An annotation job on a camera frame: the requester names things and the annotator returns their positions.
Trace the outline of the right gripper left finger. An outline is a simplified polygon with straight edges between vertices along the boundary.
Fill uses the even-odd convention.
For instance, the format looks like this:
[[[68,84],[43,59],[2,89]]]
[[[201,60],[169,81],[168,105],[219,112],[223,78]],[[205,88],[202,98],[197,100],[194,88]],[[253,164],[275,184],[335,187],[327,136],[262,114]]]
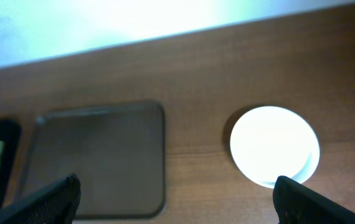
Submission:
[[[66,176],[0,209],[0,224],[72,223],[80,204],[80,180]]]

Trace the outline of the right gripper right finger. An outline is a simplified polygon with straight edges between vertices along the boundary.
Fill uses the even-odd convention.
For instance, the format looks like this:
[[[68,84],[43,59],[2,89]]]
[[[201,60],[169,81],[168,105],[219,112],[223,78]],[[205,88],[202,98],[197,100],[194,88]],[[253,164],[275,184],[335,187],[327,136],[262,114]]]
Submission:
[[[273,190],[279,224],[355,224],[355,213],[300,183],[279,176]]]

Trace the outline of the white plate top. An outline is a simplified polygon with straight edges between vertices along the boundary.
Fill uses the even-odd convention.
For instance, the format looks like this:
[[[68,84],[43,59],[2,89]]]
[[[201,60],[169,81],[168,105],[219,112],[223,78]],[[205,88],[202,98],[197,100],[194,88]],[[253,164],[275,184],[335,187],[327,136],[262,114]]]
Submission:
[[[311,125],[279,106],[259,106],[241,115],[230,132],[229,147],[238,170],[269,189],[279,176],[306,182],[315,173],[321,154]]]

